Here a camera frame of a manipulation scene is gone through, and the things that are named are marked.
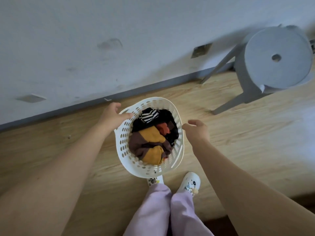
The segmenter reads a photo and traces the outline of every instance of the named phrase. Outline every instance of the white shoe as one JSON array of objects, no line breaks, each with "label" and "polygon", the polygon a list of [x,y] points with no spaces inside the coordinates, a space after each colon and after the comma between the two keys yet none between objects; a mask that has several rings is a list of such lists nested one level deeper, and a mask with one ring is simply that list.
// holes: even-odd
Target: white shoe
[{"label": "white shoe", "polygon": [[155,177],[155,178],[148,178],[147,182],[148,182],[149,186],[151,186],[153,184],[157,184],[157,183],[164,184],[163,176],[158,176],[158,177]]},{"label": "white shoe", "polygon": [[196,173],[190,171],[184,176],[183,181],[180,184],[177,192],[188,191],[192,194],[192,196],[194,196],[198,194],[200,183],[201,181],[199,176]]}]

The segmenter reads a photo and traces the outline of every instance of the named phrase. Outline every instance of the laundry basket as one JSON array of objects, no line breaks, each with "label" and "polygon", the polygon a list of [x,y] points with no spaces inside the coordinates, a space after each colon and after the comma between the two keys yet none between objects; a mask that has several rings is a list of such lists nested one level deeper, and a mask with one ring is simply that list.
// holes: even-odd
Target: laundry basket
[{"label": "laundry basket", "polygon": [[[146,108],[169,110],[172,113],[178,128],[179,138],[175,140],[171,154],[159,166],[150,165],[140,161],[129,150],[129,138],[132,135],[132,123],[139,117],[142,110]],[[184,155],[184,135],[178,111],[171,101],[160,97],[146,98],[130,107],[125,108],[120,113],[133,113],[134,115],[132,118],[125,120],[117,129],[114,130],[117,153],[121,163],[127,171],[137,177],[154,178],[179,166]]]}]

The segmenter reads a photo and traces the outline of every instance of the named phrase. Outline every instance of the person's left hand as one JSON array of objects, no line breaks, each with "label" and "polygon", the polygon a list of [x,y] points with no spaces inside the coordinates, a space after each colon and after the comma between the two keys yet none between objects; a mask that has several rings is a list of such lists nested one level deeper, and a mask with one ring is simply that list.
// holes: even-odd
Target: person's left hand
[{"label": "person's left hand", "polygon": [[113,131],[119,127],[124,120],[132,118],[132,113],[118,114],[118,109],[120,108],[120,103],[111,103],[107,108],[105,108],[103,114],[98,121],[98,124],[106,126],[108,129]]}]

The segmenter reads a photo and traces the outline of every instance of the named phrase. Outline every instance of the hand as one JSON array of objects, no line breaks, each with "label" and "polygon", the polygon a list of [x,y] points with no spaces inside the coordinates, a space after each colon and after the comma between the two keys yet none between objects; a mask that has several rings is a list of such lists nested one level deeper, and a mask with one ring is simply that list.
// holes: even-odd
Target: hand
[{"label": "hand", "polygon": [[113,131],[119,127],[124,120],[134,116],[132,113],[118,114],[118,109],[120,106],[120,103],[111,103],[107,108],[105,108],[100,117],[100,120],[98,121],[98,124],[106,126],[106,128]]},{"label": "hand", "polygon": [[188,120],[189,125],[185,123],[182,128],[185,130],[186,137],[192,146],[200,141],[210,142],[208,127],[200,120]]}]

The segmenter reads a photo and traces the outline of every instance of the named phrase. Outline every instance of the lavender pants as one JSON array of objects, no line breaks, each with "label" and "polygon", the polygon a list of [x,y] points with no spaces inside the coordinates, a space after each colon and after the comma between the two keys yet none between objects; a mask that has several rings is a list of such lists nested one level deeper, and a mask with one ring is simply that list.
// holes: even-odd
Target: lavender pants
[{"label": "lavender pants", "polygon": [[169,215],[174,236],[212,235],[197,217],[189,192],[176,193],[164,184],[153,184],[124,236],[166,236]]}]

